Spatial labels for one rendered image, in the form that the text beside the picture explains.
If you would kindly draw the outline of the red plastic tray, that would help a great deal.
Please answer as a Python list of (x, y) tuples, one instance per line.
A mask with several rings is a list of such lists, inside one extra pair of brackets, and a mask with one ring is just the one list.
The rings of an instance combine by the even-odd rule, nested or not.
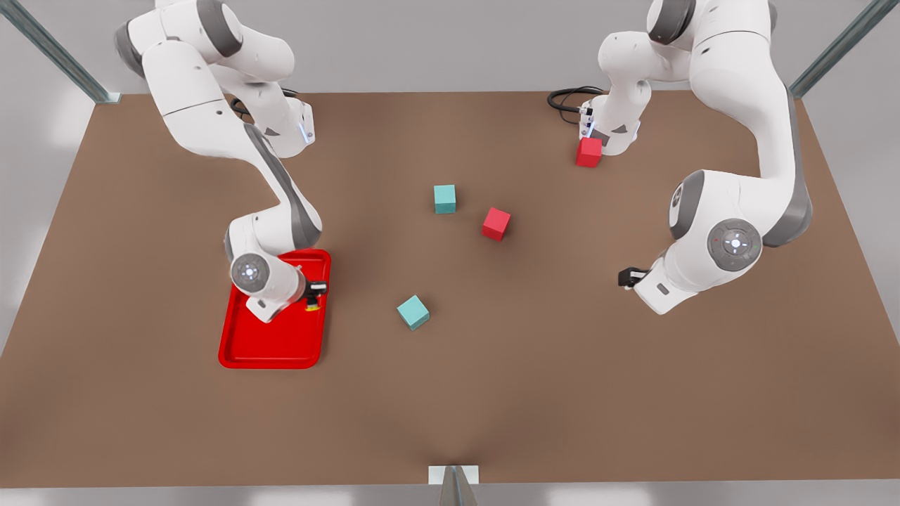
[(219, 362), (225, 368), (306, 369), (321, 355), (326, 321), (327, 294), (286, 307), (270, 323), (258, 319), (248, 306), (250, 298), (237, 286), (229, 292), (224, 314)]

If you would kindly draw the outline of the silver frame post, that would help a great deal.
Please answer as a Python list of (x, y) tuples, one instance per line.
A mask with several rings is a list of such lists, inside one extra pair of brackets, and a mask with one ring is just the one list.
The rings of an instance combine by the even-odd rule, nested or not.
[(478, 465), (432, 465), (428, 483), (441, 486), (438, 506), (478, 506), (472, 485), (480, 482)]
[(800, 99), (809, 93), (898, 4), (900, 4), (900, 0), (870, 0), (867, 6), (791, 83), (790, 90), (794, 98)]
[(18, 0), (0, 0), (0, 14), (97, 105), (116, 105), (121, 93), (104, 89)]

